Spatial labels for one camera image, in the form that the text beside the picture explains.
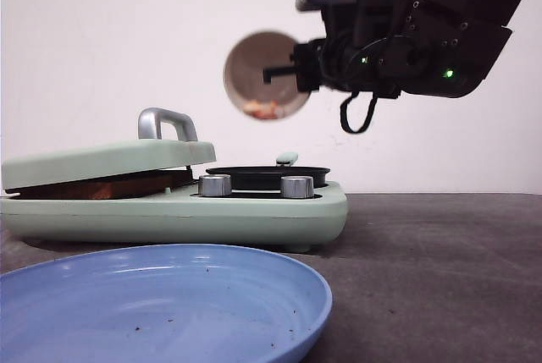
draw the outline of gray countertop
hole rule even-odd
[[[304,363],[542,361],[541,195],[348,195],[342,235],[305,255],[334,307]],[[113,244],[21,241],[2,272]]]

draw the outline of appliance lid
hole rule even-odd
[[[160,124],[173,124],[179,140],[162,140]],[[150,107],[139,118],[139,140],[9,159],[3,188],[31,187],[216,161],[213,144],[197,141],[190,117]]]

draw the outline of plastic plate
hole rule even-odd
[[[297,362],[332,303],[312,268],[227,245],[100,251],[0,284],[3,363]]]

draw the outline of silver handle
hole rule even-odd
[[[161,123],[172,124],[177,131],[177,139],[197,141],[196,127],[190,116],[162,109],[148,107],[139,115],[137,134],[140,139],[162,139]]]

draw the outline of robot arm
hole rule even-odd
[[[326,37],[297,44],[293,65],[263,69],[264,82],[296,74],[299,92],[325,85],[351,96],[341,105],[348,133],[367,129],[379,98],[401,91],[460,97],[488,75],[512,31],[505,26],[521,0],[296,0],[320,11]],[[365,124],[352,130],[346,107],[373,93]]]

